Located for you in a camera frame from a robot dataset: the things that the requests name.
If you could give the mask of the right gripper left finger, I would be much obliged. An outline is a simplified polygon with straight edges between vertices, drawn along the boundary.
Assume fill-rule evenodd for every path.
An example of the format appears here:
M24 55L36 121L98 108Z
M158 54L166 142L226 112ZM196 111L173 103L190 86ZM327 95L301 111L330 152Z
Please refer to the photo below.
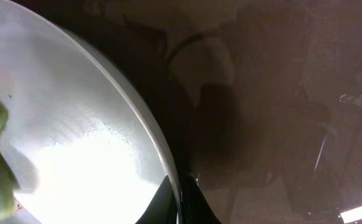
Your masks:
M136 224L176 224L177 204L168 176L165 176L146 211Z

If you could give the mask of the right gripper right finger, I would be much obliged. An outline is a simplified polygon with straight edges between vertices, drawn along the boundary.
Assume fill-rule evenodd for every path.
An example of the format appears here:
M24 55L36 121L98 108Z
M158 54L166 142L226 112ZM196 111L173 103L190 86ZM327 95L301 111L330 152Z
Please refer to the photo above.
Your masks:
M186 224L221 224L205 200L193 177L185 177L182 184L183 222Z

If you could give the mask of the pale blue plate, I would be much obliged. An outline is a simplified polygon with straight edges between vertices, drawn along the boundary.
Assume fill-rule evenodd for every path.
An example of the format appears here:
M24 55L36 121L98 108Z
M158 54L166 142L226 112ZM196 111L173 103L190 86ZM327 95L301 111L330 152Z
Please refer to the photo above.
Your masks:
M183 223L169 145L123 72L12 1L0 1L0 102L0 152L17 180L4 220L136 223L168 176Z

